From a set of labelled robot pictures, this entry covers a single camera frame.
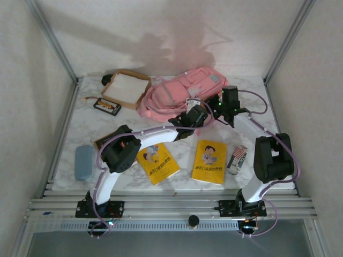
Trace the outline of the pink school backpack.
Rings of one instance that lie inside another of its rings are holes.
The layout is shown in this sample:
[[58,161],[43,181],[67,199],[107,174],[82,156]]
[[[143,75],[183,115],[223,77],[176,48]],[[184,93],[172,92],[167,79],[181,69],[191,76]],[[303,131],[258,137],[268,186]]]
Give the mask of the pink school backpack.
[[142,118],[159,123],[187,110],[187,99],[205,100],[221,95],[222,87],[228,86],[227,78],[211,67],[199,67],[151,86],[142,98],[138,114]]

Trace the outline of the small controller board with LED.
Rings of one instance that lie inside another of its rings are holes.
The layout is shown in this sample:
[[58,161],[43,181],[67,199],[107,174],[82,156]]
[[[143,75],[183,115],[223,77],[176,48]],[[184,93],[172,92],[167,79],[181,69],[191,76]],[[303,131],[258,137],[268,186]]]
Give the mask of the small controller board with LED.
[[257,230],[258,227],[258,221],[257,217],[249,218],[244,221],[238,221],[238,232],[244,237],[247,235],[248,237],[251,237]]
[[91,221],[88,224],[88,234],[92,238],[100,239],[110,234],[113,228],[112,221],[96,222]]

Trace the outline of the blue-grey glasses case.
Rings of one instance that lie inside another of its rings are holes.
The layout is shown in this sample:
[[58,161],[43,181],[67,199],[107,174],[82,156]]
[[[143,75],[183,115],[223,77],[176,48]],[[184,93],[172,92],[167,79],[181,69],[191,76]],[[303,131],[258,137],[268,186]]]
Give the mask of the blue-grey glasses case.
[[76,148],[74,161],[74,177],[77,181],[87,180],[93,173],[93,148],[82,145]]

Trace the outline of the small printed can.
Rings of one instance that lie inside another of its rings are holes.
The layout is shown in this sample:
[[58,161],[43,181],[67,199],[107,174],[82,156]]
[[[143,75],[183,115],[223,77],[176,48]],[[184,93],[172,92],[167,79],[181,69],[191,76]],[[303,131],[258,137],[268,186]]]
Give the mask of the small printed can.
[[248,148],[244,145],[235,147],[227,164],[227,171],[231,175],[236,176],[240,172],[247,157],[247,152]]

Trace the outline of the black notebook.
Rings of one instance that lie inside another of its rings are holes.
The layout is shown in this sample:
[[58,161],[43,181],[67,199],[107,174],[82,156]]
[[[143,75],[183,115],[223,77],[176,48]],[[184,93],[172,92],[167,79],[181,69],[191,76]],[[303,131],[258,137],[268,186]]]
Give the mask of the black notebook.
[[105,135],[104,137],[100,138],[100,139],[96,139],[94,141],[94,147],[97,151],[100,150],[100,148],[102,147],[102,145],[104,145],[108,140],[110,140],[111,138],[113,138],[116,135],[116,132],[112,132],[109,133],[107,135]]

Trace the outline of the yellow cartoon cover book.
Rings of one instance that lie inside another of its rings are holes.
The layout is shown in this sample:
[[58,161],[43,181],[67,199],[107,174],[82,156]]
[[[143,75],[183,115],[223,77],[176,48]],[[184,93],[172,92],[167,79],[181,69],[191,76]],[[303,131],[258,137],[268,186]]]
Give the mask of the yellow cartoon cover book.
[[191,178],[222,185],[225,180],[227,145],[210,140],[198,141]]
[[137,159],[154,186],[180,170],[179,165],[164,143],[151,145],[140,150]]

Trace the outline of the aluminium side rail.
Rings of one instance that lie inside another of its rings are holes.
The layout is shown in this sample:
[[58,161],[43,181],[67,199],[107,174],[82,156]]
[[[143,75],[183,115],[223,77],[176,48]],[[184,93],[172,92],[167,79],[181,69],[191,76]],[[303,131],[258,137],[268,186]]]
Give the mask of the aluminium side rail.
[[76,83],[74,84],[74,88],[73,88],[70,100],[68,102],[67,109],[62,116],[63,117],[62,125],[61,125],[60,132],[58,134],[58,138],[56,141],[55,149],[53,151],[53,155],[51,157],[49,168],[46,171],[46,174],[42,176],[42,182],[37,192],[38,198],[42,198],[44,196],[44,192],[46,190],[46,186],[48,182],[50,180],[54,180],[54,176],[58,168],[59,160],[61,158],[63,147],[65,144],[65,139],[68,133],[70,121],[72,118],[72,114],[74,111],[74,107],[77,101],[77,96],[79,94],[80,86],[82,82],[83,82],[83,78],[77,78]]

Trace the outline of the cardboard tray with white paper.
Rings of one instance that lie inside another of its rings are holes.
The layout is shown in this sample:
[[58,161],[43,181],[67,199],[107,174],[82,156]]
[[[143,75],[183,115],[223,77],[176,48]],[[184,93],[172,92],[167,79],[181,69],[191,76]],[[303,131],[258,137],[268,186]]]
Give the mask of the cardboard tray with white paper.
[[122,107],[137,110],[151,85],[151,78],[147,75],[118,69],[113,74],[111,82],[104,86],[101,96]]

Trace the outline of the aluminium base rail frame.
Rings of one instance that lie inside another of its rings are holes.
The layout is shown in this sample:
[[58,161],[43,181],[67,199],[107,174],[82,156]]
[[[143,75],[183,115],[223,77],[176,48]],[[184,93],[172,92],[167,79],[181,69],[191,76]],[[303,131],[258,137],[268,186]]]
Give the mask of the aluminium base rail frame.
[[[235,194],[230,190],[210,191],[114,191],[111,201],[124,201],[121,218],[103,218],[112,221],[188,221],[189,216],[196,215],[199,221],[231,220],[244,221],[253,217],[220,217],[215,207],[220,200],[234,200]],[[96,221],[96,218],[76,218],[76,208],[83,201],[84,191],[46,190],[40,199],[29,202],[24,216],[34,232],[57,231],[63,222]],[[263,220],[306,220],[317,217],[310,198],[297,195],[295,190],[271,190],[265,197],[266,217],[257,217],[258,223]]]

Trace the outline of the black tray with orange items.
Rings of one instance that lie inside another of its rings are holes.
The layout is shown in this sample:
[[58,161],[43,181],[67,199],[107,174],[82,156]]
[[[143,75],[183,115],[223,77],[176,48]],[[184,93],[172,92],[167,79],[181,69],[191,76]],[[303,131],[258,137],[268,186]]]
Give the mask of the black tray with orange items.
[[93,107],[112,116],[116,116],[122,108],[121,105],[110,102],[101,97],[97,99],[93,104]]

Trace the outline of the aluminium frame post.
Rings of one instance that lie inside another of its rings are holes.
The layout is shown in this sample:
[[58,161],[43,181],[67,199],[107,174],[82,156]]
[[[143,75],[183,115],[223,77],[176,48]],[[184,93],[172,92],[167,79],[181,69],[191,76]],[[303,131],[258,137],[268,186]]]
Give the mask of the aluminium frame post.
[[301,27],[303,26],[306,18],[308,17],[311,9],[317,0],[304,0],[300,10],[298,11],[290,29],[286,33],[284,40],[281,43],[279,50],[276,53],[268,71],[266,72],[265,77],[263,78],[264,85],[267,87],[271,82],[272,78],[275,76],[277,70],[279,69],[282,61],[290,50],[296,36],[298,35]]
[[24,0],[27,7],[29,8],[31,14],[35,18],[38,26],[42,30],[43,34],[45,35],[46,39],[48,40],[50,46],[52,47],[54,53],[57,55],[59,61],[61,62],[63,68],[67,72],[68,76],[72,80],[74,84],[77,84],[78,77],[75,74],[70,62],[68,61],[57,37],[55,36],[51,26],[43,13],[40,5],[36,0]]

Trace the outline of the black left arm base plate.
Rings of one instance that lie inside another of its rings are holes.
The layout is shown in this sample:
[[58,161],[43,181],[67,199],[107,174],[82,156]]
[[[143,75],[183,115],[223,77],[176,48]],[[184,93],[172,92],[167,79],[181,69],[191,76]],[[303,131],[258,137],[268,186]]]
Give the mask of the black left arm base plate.
[[[101,218],[121,218],[124,211],[124,201],[108,201],[107,203],[97,205],[95,209]],[[75,213],[76,218],[96,218],[92,202],[85,200],[79,201]]]

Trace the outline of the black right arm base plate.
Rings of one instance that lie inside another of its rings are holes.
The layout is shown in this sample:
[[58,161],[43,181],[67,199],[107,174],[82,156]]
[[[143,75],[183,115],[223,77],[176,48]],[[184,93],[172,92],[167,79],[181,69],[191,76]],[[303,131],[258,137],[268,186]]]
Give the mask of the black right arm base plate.
[[214,209],[220,217],[266,217],[266,207],[263,200],[245,202],[243,200],[220,200]]

